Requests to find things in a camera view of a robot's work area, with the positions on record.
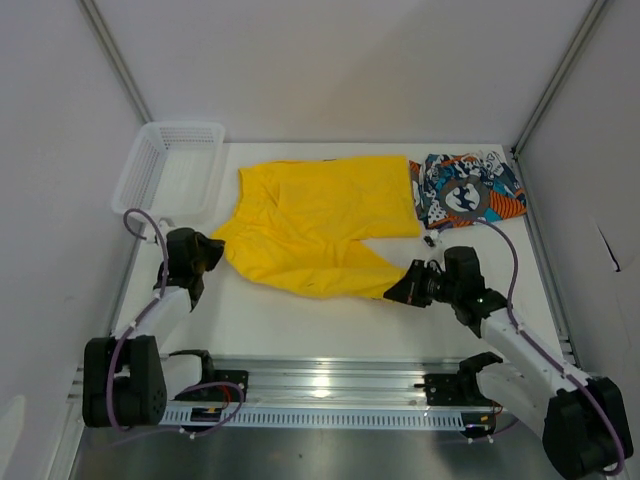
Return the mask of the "yellow shorts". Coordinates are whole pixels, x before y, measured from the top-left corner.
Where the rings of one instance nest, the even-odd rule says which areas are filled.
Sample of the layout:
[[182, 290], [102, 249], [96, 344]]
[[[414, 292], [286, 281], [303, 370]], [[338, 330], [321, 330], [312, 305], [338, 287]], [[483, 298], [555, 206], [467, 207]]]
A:
[[212, 236], [243, 278], [311, 298], [380, 299], [405, 276], [366, 244], [421, 232], [405, 156], [261, 163], [239, 169], [238, 187]]

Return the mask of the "colourful patterned shorts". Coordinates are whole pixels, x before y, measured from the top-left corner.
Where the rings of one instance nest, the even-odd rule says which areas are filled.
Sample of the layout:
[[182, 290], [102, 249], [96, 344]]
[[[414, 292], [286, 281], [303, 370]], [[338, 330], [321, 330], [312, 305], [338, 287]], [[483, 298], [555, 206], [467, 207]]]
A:
[[498, 222], [526, 213], [527, 201], [513, 170], [497, 151], [429, 154], [411, 161], [417, 217], [431, 229]]

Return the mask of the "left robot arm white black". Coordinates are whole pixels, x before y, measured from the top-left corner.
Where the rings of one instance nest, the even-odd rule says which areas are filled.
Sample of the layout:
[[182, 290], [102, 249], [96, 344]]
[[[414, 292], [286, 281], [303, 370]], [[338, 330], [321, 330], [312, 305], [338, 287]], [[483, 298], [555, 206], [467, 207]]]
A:
[[195, 309], [204, 275], [222, 259], [225, 242], [182, 227], [160, 242], [162, 260], [150, 304], [113, 336], [89, 340], [84, 349], [82, 417], [90, 428], [123, 430], [160, 423], [169, 397], [184, 389], [197, 400], [216, 390], [216, 374], [203, 351], [182, 354], [181, 366], [160, 349]]

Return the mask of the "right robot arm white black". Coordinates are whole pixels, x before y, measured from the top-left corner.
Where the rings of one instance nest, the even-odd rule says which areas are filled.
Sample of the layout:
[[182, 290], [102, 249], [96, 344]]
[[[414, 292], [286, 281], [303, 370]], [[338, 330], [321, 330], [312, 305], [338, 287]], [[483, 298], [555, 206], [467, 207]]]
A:
[[567, 362], [520, 320], [510, 301], [486, 286], [473, 248], [447, 249], [442, 264], [413, 261], [384, 297], [420, 308], [448, 304], [462, 325], [492, 346], [460, 363], [458, 395], [506, 407], [541, 440], [563, 478], [623, 470], [634, 446], [620, 389]]

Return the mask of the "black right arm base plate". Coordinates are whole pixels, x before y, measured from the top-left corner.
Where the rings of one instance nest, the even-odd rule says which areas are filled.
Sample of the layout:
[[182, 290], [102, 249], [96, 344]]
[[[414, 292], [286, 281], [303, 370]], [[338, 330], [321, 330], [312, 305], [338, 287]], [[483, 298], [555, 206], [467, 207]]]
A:
[[490, 407], [493, 401], [483, 396], [473, 376], [461, 373], [426, 374], [413, 385], [421, 390], [429, 406]]

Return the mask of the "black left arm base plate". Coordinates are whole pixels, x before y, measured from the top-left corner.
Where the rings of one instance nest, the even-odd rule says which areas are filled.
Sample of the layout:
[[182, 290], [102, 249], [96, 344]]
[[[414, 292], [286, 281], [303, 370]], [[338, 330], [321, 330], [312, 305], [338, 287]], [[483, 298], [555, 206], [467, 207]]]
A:
[[214, 372], [213, 381], [222, 383], [213, 389], [213, 400], [222, 403], [237, 403], [240, 400], [239, 389], [243, 398], [247, 396], [249, 372], [238, 369], [222, 369]]

